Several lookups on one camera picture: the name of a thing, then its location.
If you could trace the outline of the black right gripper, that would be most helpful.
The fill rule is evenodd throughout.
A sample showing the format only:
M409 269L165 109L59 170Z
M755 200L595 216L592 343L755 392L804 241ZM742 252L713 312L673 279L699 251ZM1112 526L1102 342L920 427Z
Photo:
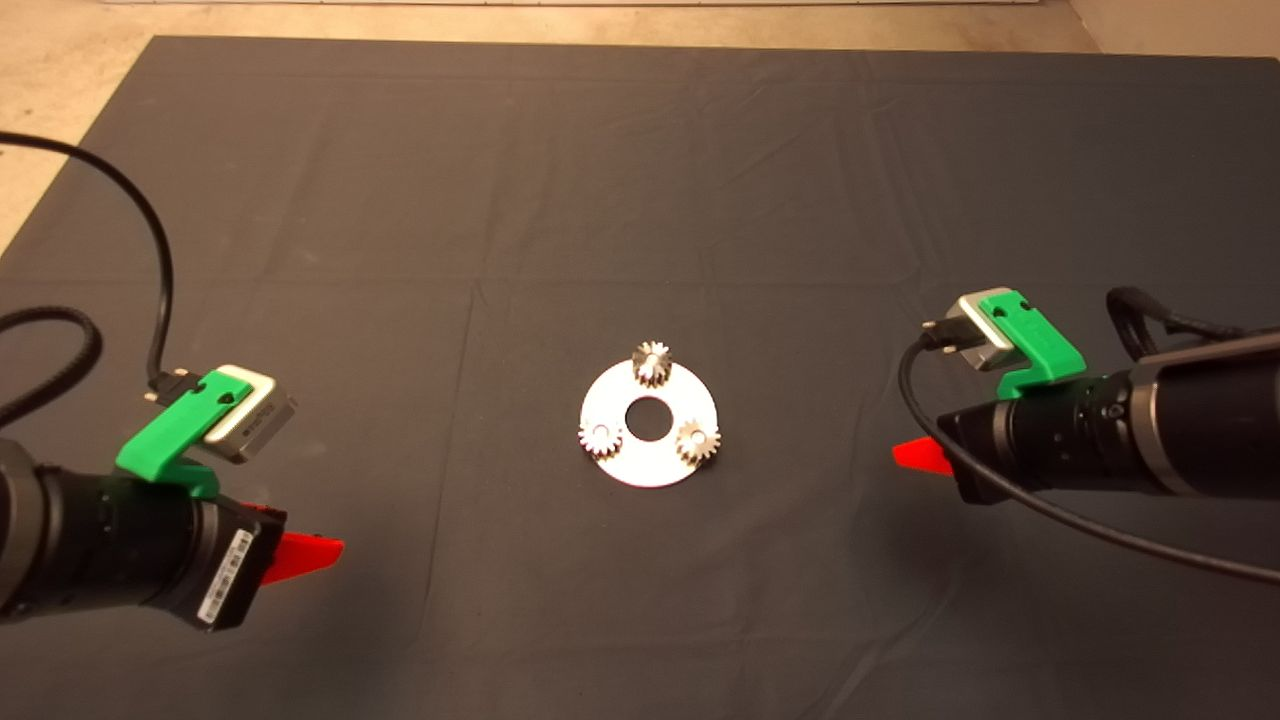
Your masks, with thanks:
M946 413L938 428L957 445L1029 492L1138 491L1128 372L1082 377L1027 389L1021 397ZM902 469L954 477L931 437L892 447Z

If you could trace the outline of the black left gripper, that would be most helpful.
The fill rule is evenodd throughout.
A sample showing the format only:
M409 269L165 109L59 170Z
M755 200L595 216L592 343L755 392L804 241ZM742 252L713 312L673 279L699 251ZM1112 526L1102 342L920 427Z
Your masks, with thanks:
M156 609L207 633L241 626L264 585L334 566L342 539L284 533L287 511L111 478L99 496L99 607Z

